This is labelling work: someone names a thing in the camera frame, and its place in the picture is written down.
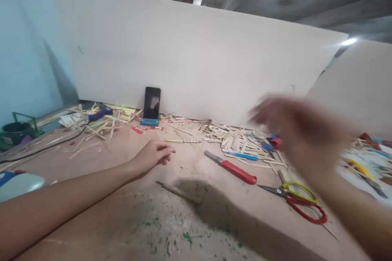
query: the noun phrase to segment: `red scissors handle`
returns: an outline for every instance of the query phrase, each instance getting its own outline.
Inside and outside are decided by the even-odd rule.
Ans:
[[[289,195],[287,195],[286,200],[287,200],[287,203],[288,203],[290,206],[292,206],[292,208],[293,208],[294,210],[296,210],[296,212],[298,212],[298,213],[299,213],[303,218],[305,218],[306,220],[309,220],[309,221],[312,222],[312,223],[320,224],[320,225],[327,222],[328,218],[327,218],[326,213],[325,213],[324,210],[323,210],[319,205],[317,205],[316,203],[312,203],[312,202],[310,202],[310,201],[303,200],[303,199],[294,198],[294,197],[291,197],[291,196],[289,196]],[[321,215],[321,217],[320,217],[319,219],[311,218],[310,216],[306,215],[306,214],[305,214],[300,208],[298,208],[295,204],[300,204],[300,205],[305,205],[305,206],[313,206],[313,207],[316,207],[316,208],[321,212],[322,215]]]

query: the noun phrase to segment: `glue gun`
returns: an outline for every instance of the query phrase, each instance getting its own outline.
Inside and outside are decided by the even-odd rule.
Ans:
[[[113,115],[113,109],[105,106],[100,112],[89,115],[89,122],[96,121],[104,115]]]

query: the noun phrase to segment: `smartphone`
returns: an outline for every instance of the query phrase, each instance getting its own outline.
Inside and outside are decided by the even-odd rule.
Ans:
[[[160,88],[146,87],[143,118],[158,119]]]

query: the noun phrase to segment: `pile of popsicle sticks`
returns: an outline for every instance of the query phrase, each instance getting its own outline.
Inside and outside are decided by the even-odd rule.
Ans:
[[[276,158],[272,158],[267,151],[260,147],[260,142],[257,142],[250,135],[250,130],[211,123],[205,128],[205,132],[207,133],[208,138],[203,139],[204,141],[220,143],[225,156],[235,158],[245,165],[270,168],[276,174],[277,170],[275,165],[287,168],[287,162],[283,154],[280,151],[276,151],[274,152]],[[238,156],[228,154],[229,152],[255,156],[258,160],[251,161],[246,158],[239,158]]]

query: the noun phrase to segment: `white panel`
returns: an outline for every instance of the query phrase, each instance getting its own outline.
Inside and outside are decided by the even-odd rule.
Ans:
[[[307,95],[376,138],[392,138],[392,45],[360,40]]]
[[[305,95],[346,34],[170,0],[58,0],[80,99],[245,126],[267,92]]]

